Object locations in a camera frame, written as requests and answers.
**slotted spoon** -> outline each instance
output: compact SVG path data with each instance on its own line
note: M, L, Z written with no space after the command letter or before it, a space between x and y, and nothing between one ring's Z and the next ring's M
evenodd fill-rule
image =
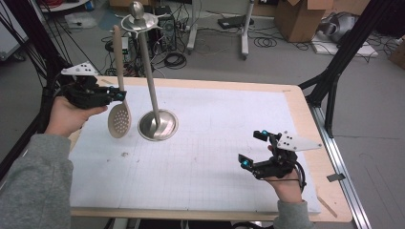
M118 85L119 89L124 91L122 40L118 26L114 26L113 47L114 56L116 58ZM122 103L116 105L108 115L108 130L110 131L111 136L121 138L128 133L130 128L131 113L125 98Z

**gray floor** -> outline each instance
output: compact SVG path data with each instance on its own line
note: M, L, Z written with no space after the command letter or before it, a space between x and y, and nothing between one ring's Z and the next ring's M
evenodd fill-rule
M106 10L98 6L92 16L101 22ZM205 17L199 24L218 29L218 18L219 15ZM272 25L270 18L256 18L254 27ZM100 39L109 35L99 27L72 34L100 69L107 54ZM186 67L163 68L164 77L297 85L321 73L332 59L330 55L315 54L312 48L298 50L281 40L276 47L258 48L249 39L249 56L244 61L238 35L199 31L197 39L196 50L186 56ZM75 64L87 60L72 42L67 46ZM337 91L333 132L372 228L403 228L405 72L389 61L384 52L378 53L370 63L355 58L344 71ZM154 75L163 77L159 72ZM41 89L30 61L0 63L0 87L3 129L0 159L3 159L37 114ZM102 228L106 220L73 218L72 228ZM317 226L355 228L352 223L318 223Z

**perforated spoon head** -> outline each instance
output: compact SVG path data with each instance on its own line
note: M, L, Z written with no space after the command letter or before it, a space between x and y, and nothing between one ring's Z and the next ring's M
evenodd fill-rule
M117 104L108 115L108 130L112 137L122 138L131 128L131 114L126 103Z

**human hand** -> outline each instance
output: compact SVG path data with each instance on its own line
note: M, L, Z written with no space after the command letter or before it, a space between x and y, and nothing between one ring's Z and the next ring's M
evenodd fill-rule
M58 96L54 99L51 118L45 134L68 137L79 130L92 115L107 111L107 106L87 110L72 105L67 98Z
M282 202L287 203L299 203L302 202L301 187L298 181L298 174L295 170L292 170L290 174L285 175L283 178L266 177L267 181L276 191L278 198Z

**gray sweatshirt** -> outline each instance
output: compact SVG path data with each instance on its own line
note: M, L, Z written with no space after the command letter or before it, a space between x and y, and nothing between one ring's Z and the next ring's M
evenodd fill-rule
M12 164L0 190L0 229L71 228L69 196L73 164L70 140L57 135L34 135L25 156ZM314 228L307 203L278 202L274 227Z

